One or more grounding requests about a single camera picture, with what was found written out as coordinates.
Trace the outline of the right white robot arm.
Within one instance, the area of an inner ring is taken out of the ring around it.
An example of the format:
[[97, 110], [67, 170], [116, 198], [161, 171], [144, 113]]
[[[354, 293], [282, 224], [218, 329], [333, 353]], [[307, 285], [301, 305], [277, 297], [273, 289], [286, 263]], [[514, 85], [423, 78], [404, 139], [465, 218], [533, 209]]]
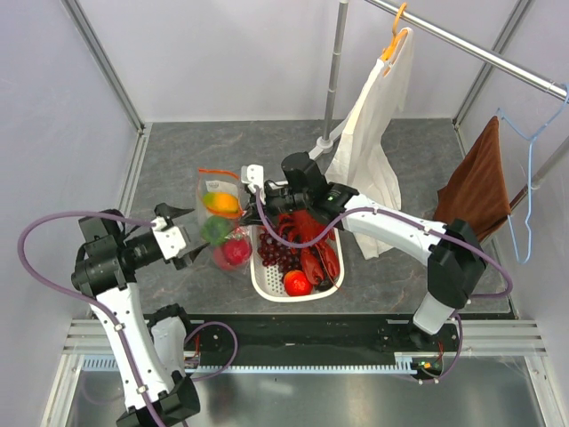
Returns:
[[[287, 156], [281, 169], [285, 181], [265, 181], [261, 165], [245, 165], [240, 181], [250, 200], [243, 225], [262, 225], [283, 245], [301, 250], [318, 245], [333, 229], [361, 234], [412, 256], [427, 268], [428, 290], [413, 322], [408, 342], [427, 350], [439, 339], [439, 330], [462, 309], [486, 268], [485, 253], [469, 224], [433, 222], [387, 208], [358, 190], [329, 182], [306, 152]], [[281, 215], [302, 214], [316, 222], [317, 233], [307, 240], [285, 239], [274, 229]]]

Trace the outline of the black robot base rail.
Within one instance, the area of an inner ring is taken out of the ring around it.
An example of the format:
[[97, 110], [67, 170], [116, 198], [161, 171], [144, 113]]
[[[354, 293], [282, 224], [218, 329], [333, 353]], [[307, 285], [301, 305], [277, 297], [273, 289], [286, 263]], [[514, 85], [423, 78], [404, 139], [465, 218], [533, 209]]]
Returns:
[[458, 327], [434, 335], [409, 315], [228, 314], [193, 316], [185, 350], [204, 366], [340, 367], [391, 365], [397, 354], [449, 355], [458, 350]]

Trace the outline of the yellow green mango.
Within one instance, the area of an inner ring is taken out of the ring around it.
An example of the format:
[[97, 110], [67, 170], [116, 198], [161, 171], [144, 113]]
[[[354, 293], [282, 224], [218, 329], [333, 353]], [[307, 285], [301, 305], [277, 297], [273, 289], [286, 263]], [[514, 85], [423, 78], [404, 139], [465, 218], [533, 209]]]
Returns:
[[203, 203], [212, 214], [238, 214], [240, 212], [237, 197], [225, 192], [207, 192], [203, 196]]

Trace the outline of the red apple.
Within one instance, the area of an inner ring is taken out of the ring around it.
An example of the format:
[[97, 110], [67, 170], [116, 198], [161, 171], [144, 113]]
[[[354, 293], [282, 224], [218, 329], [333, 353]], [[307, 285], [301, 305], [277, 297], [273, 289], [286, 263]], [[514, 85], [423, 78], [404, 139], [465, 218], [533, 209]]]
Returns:
[[213, 249], [213, 262], [222, 270], [236, 270], [246, 264], [252, 254], [248, 237], [232, 238]]

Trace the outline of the green bell pepper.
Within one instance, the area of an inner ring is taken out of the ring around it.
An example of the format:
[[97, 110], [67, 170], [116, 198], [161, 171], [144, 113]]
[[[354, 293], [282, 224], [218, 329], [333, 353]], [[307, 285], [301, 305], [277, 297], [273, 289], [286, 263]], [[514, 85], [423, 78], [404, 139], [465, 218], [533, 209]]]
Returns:
[[211, 216], [201, 226], [200, 236], [206, 243], [219, 246], [233, 229], [231, 220], [221, 216]]

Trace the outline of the clear zip top bag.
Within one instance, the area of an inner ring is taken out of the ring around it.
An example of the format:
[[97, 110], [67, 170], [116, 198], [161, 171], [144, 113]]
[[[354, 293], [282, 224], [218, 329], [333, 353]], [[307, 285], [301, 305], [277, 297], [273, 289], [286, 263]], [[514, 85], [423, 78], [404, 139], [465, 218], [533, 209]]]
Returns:
[[236, 173], [197, 170], [196, 209], [198, 232], [206, 244], [198, 260], [232, 278], [243, 278], [252, 257], [251, 231], [239, 222], [246, 194]]

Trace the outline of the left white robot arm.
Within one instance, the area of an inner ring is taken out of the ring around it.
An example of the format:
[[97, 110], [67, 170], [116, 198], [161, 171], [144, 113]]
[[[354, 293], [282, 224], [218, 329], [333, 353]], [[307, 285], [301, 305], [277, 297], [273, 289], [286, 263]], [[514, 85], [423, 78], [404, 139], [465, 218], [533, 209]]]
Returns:
[[154, 213], [150, 230], [136, 237], [114, 209], [78, 222], [84, 244], [71, 281], [90, 298], [121, 375], [125, 411], [119, 426], [174, 426], [201, 409], [184, 370], [184, 350], [196, 336], [186, 311], [172, 304], [144, 316], [141, 308], [137, 270], [158, 261], [181, 270], [195, 258], [185, 229], [173, 222], [188, 210], [162, 203]]

